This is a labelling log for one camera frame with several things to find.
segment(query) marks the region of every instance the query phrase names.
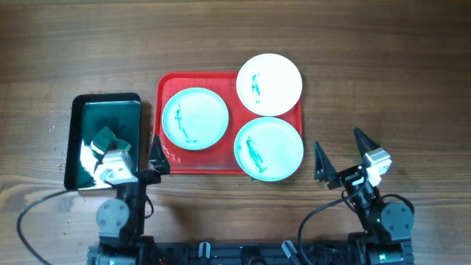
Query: dark green tray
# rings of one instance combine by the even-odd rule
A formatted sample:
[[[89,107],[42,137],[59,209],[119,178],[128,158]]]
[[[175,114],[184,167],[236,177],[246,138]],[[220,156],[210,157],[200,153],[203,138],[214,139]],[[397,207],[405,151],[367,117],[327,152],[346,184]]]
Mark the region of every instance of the dark green tray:
[[[66,189],[107,188],[108,184],[93,179],[96,158],[89,145],[103,127],[131,144],[129,151],[135,172],[139,164],[141,140],[141,98],[136,93],[80,95],[72,103],[68,134]]]

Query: brown wood grain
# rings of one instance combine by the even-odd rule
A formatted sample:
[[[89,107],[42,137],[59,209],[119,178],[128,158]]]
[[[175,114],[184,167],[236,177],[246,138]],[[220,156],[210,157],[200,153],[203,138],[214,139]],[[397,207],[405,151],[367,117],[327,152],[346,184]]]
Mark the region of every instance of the brown wood grain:
[[[25,205],[63,189],[75,96],[136,92],[147,102],[143,131],[150,132],[165,73],[237,71],[267,52],[286,56],[303,75],[302,166],[279,183],[164,177],[149,189],[156,213],[146,234],[295,239],[308,212],[340,197],[313,180],[314,141],[344,169],[359,161],[359,126],[392,154],[382,193],[416,205],[417,264],[471,263],[471,8],[464,1],[3,2],[11,5],[0,6],[0,264],[38,263],[15,221]],[[54,264],[83,264],[98,241],[95,211],[105,199],[51,199],[26,216],[26,237]],[[344,239],[360,229],[338,205],[315,216],[305,238]]]

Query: teal marking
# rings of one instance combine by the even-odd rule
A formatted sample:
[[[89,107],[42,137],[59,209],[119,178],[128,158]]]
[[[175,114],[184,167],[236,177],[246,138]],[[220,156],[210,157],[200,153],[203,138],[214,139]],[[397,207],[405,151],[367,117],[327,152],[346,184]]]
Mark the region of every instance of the teal marking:
[[[255,143],[252,141],[250,137],[248,137],[246,143],[247,143],[247,148],[249,149],[250,158],[252,158],[252,162],[255,164],[258,171],[260,173],[263,173],[266,170],[266,166],[264,168],[261,165],[263,162],[263,159],[260,156],[260,154],[258,154],[257,150],[255,150]]]
[[[185,128],[183,128],[183,125],[182,125],[182,120],[183,120],[183,117],[181,116],[181,113],[182,113],[182,109],[180,108],[180,101],[178,102],[178,110],[175,111],[175,119],[178,121],[178,127],[180,128],[180,132],[183,134],[183,136],[185,137],[185,141],[187,143],[196,143],[197,140],[191,140],[188,135],[186,134],[186,130]]]
[[[252,94],[255,99],[255,103],[260,103],[260,88],[258,87],[258,76],[260,72],[252,76]]]

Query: round plate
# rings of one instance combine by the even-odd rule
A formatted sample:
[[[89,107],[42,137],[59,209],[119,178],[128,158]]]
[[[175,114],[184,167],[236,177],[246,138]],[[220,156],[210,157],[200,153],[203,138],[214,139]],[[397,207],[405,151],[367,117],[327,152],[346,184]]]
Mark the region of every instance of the round plate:
[[[212,146],[224,135],[228,124],[226,104],[206,88],[187,88],[176,93],[162,112],[167,138],[187,150]]]
[[[260,54],[248,60],[237,75],[242,104],[261,116],[278,116],[301,97],[302,79],[296,66],[278,54]]]
[[[245,124],[234,141],[235,159],[251,177],[277,181],[300,166],[304,146],[300,134],[288,122],[263,117]]]

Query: red tray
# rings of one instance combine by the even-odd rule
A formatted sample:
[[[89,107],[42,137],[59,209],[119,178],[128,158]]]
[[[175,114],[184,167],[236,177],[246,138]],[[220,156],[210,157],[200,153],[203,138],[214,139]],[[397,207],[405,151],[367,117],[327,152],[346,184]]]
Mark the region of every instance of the red tray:
[[[236,90],[238,72],[170,72],[157,85],[154,135],[159,135],[172,174],[245,174],[234,156],[234,140],[238,131],[260,116],[246,109]],[[229,125],[217,143],[207,149],[190,151],[174,145],[165,135],[160,122],[163,108],[177,92],[186,88],[207,88],[217,93],[229,110]],[[301,102],[279,119],[291,124],[302,138]]]

